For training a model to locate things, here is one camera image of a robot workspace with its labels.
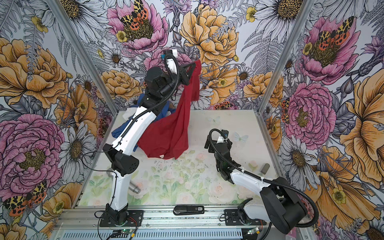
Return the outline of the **blue cloth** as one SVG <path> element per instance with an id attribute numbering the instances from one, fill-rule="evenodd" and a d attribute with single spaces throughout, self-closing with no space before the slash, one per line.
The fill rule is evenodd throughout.
<path id="1" fill-rule="evenodd" d="M 119 135 L 113 135 L 116 139 L 109 147 L 107 145 L 103 147 L 105 151 L 111 149 L 111 151 L 113 150 L 123 155 L 132 155 L 132 152 L 135 150 L 134 146 L 137 145 L 145 130 L 158 118 L 151 109 L 139 106 L 139 104 L 143 102 L 143 97 L 145 96 L 145 94 L 141 94 L 142 98 L 138 97 L 136 104 L 137 111 L 135 115 L 131 117 L 129 121 L 126 121 L 126 124 L 123 124 L 123 127 L 117 128 L 117 130 L 120 130 Z"/>

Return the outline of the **red cloth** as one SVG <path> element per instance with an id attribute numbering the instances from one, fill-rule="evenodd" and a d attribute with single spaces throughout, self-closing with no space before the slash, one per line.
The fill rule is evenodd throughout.
<path id="1" fill-rule="evenodd" d="M 188 149 L 191 103 L 199 99 L 199 75 L 202 70 L 200 60 L 195 61 L 195 64 L 191 83 L 184 87 L 176 111 L 151 123 L 139 139 L 138 147 L 147 157 L 164 160 L 178 159 Z"/>

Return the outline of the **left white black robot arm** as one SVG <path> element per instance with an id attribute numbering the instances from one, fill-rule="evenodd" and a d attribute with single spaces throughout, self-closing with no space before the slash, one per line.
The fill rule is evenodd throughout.
<path id="1" fill-rule="evenodd" d="M 147 87 L 133 118 L 112 144 L 103 146 L 103 153 L 112 164 L 114 190 L 111 202 L 102 215 L 102 226 L 122 226 L 127 222 L 129 186 L 132 174 L 140 163 L 132 156 L 134 148 L 179 86 L 189 85 L 197 69 L 195 62 L 180 65 L 174 50 L 165 51 L 163 61 L 165 71 L 161 67 L 152 67 L 147 71 Z"/>

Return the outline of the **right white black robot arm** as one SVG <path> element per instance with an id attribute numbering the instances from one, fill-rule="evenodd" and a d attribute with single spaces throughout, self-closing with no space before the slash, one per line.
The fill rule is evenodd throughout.
<path id="1" fill-rule="evenodd" d="M 238 206 L 242 224 L 263 220 L 283 234 L 288 234 L 293 228 L 309 228 L 318 224 L 319 210 L 307 194 L 282 177 L 270 180 L 245 170 L 232 159 L 232 144 L 228 131 L 211 129 L 205 149 L 214 154 L 217 171 L 223 180 L 248 189 L 263 201 L 260 206 L 249 198 Z"/>

